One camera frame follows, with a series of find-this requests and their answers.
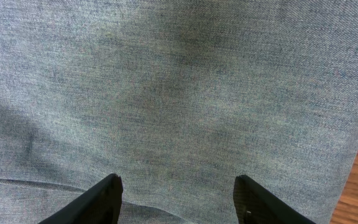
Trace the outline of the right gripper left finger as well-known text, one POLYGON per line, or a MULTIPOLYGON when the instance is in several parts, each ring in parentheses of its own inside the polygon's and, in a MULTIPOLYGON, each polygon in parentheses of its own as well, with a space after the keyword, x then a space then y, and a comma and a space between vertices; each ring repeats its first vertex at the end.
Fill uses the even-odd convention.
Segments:
POLYGON ((109 174, 39 224, 117 224, 122 193, 121 177, 109 174))

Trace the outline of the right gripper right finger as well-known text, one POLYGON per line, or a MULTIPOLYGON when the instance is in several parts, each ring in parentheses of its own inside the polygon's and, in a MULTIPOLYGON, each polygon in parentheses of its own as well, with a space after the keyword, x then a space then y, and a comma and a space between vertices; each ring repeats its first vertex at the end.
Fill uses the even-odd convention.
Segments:
POLYGON ((239 224, 315 224, 247 175, 235 178, 233 201, 239 224))

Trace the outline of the light blue denim jeans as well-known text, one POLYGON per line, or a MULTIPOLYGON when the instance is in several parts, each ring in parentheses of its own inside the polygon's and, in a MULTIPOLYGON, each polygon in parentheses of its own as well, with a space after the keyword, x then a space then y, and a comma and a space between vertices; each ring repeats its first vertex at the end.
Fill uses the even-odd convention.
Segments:
POLYGON ((0 223, 115 173, 123 223, 236 223, 248 175, 329 223, 358 150, 358 1, 0 1, 0 223))

